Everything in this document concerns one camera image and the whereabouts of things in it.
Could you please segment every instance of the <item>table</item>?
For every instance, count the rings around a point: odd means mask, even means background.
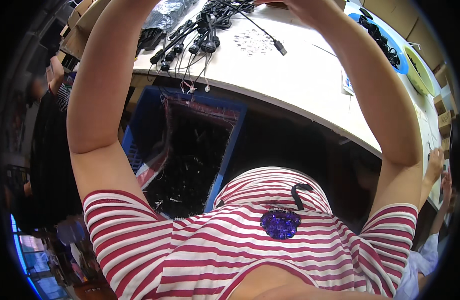
[[[182,19],[182,24],[195,17],[206,0],[196,3]],[[345,13],[359,13],[359,5],[347,2]],[[251,29],[259,30],[241,15],[232,18],[232,26],[228,30],[219,30],[221,46],[213,53],[207,64],[205,78],[198,79],[212,87],[219,87],[233,92],[274,104],[283,109],[298,113],[318,122],[337,134],[347,137],[361,147],[381,158],[381,148],[369,129],[360,107],[354,96],[342,93],[342,66],[325,39],[314,29],[305,26],[299,19],[284,9],[259,6],[249,15],[260,27],[275,39],[280,40],[287,55],[282,56],[274,47],[266,54],[247,56],[234,42],[235,35],[246,33]],[[379,18],[376,22],[384,24]],[[407,44],[391,27],[383,25],[399,44]],[[156,51],[141,51],[134,63],[135,74],[147,74],[151,67],[150,58]],[[185,51],[182,65],[187,65],[190,53]],[[201,73],[205,59],[190,67],[192,79]],[[183,76],[185,69],[177,70],[177,76]],[[157,75],[153,66],[150,75]],[[430,70],[432,81],[436,85],[437,94],[440,86]],[[166,72],[159,75],[168,76]],[[441,145],[438,131],[438,118],[430,95],[419,95],[406,75],[398,74],[405,85],[418,115],[423,142],[423,154],[426,158],[430,148]],[[438,208],[440,181],[431,192],[430,201]]]

